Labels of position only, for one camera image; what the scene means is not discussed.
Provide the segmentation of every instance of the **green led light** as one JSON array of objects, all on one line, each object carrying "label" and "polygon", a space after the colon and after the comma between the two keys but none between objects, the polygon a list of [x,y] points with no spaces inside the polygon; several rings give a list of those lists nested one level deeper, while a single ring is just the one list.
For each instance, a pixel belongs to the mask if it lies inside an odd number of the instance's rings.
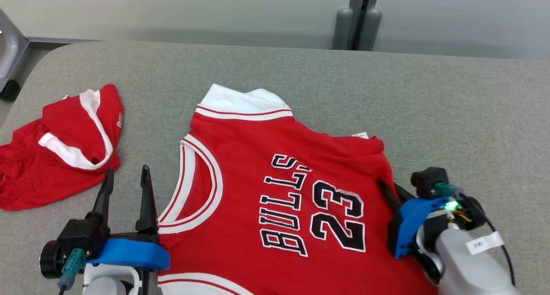
[{"label": "green led light", "polygon": [[447,210],[456,210],[458,208],[458,202],[457,201],[450,201],[445,204],[445,209]]}]

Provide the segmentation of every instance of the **white stripe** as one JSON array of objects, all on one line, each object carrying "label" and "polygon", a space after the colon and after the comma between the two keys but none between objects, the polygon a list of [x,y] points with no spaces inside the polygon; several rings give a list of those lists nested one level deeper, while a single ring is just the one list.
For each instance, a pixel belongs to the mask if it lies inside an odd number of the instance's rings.
[{"label": "white stripe", "polygon": [[159,287],[162,288],[163,293],[165,292],[165,286],[170,286],[170,289],[173,289],[174,291],[176,288],[178,291],[181,291],[181,293],[179,294],[187,294],[184,292],[185,285],[183,282],[173,282],[173,283],[163,284],[164,281],[178,280],[178,279],[205,281],[207,283],[212,283],[212,284],[224,287],[226,289],[230,289],[232,292],[235,292],[239,295],[253,295],[253,293],[251,293],[244,287],[241,287],[240,285],[230,280],[224,279],[216,275],[203,274],[202,272],[187,272],[184,274],[171,274],[171,275],[159,276]]},{"label": "white stripe", "polygon": [[86,90],[86,92],[79,95],[80,105],[88,113],[90,119],[94,121],[98,132],[100,132],[101,138],[105,146],[105,158],[97,164],[90,162],[79,148],[65,145],[59,138],[51,133],[46,133],[38,141],[40,146],[46,147],[63,160],[63,162],[69,164],[74,168],[82,168],[83,170],[96,170],[107,163],[110,156],[113,154],[113,145],[110,143],[110,139],[105,133],[103,125],[98,118],[98,108],[101,104],[100,90],[92,91]]},{"label": "white stripe", "polygon": [[284,111],[278,111],[277,113],[269,113],[267,115],[236,115],[236,114],[227,114],[227,113],[214,113],[213,111],[208,111],[206,109],[198,108],[195,110],[196,113],[205,115],[207,117],[216,118],[216,119],[240,119],[248,121],[264,121],[277,119],[281,117],[292,117],[292,111],[290,109],[285,109]]},{"label": "white stripe", "polygon": [[[216,208],[218,208],[218,205],[220,204],[220,201],[222,199],[222,192],[223,192],[222,174],[221,174],[220,166],[216,162],[214,156],[201,142],[198,141],[198,139],[194,138],[190,134],[185,136],[184,139],[189,141],[189,143],[191,144],[189,147],[195,152],[195,154],[198,154],[208,166],[208,169],[210,170],[211,180],[212,180],[212,190],[210,191],[210,195],[208,196],[208,199],[206,200],[204,205],[202,205],[200,209],[195,211],[195,213],[193,213],[189,217],[185,217],[184,219],[179,219],[173,222],[159,223],[159,226],[161,227],[159,229],[159,234],[179,233],[179,232],[188,231],[197,227],[198,225],[203,223],[206,219],[208,219],[208,217],[210,217],[212,213],[214,213],[214,211],[216,210]],[[202,150],[202,152],[204,152],[206,156],[204,156],[203,153],[200,152],[197,148]],[[216,176],[216,181],[217,181],[216,185],[214,184],[214,176]]]},{"label": "white stripe", "polygon": [[160,224],[173,222],[183,209],[195,177],[195,152],[183,143],[179,146],[179,178],[170,203],[159,217]]},{"label": "white stripe", "polygon": [[195,281],[175,281],[159,285],[162,295],[235,295],[214,285]]}]

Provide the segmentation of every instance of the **chair wheel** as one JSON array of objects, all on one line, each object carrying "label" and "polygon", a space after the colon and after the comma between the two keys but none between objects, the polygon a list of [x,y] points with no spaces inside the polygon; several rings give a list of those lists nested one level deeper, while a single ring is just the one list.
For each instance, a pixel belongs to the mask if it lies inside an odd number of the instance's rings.
[{"label": "chair wheel", "polygon": [[0,91],[0,100],[13,102],[19,95],[20,91],[21,86],[15,80],[8,80],[2,91]]}]

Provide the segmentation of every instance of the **white wall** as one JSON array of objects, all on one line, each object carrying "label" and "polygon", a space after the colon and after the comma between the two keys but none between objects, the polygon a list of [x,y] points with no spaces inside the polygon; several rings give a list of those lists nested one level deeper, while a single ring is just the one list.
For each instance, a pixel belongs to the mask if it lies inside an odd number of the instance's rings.
[{"label": "white wall", "polygon": [[25,36],[330,48],[349,0],[0,0]]},{"label": "white wall", "polygon": [[375,51],[550,60],[550,0],[377,0]]}]

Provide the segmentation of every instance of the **floor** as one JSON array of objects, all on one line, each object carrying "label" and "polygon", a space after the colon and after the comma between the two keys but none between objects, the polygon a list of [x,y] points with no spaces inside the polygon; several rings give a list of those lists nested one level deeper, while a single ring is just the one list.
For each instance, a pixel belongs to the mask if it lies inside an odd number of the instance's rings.
[{"label": "floor", "polygon": [[[0,34],[0,58],[2,58],[5,51],[5,40],[4,35]],[[12,79],[19,82],[22,90],[24,90],[24,84],[30,73],[33,71],[34,67],[42,58],[44,58],[50,51],[64,46],[65,44],[53,44],[53,43],[31,43],[27,47],[23,58],[20,61],[19,66],[17,66]],[[12,109],[13,102],[6,102],[0,100],[0,127],[4,125],[6,117],[8,117],[9,111]]]}]

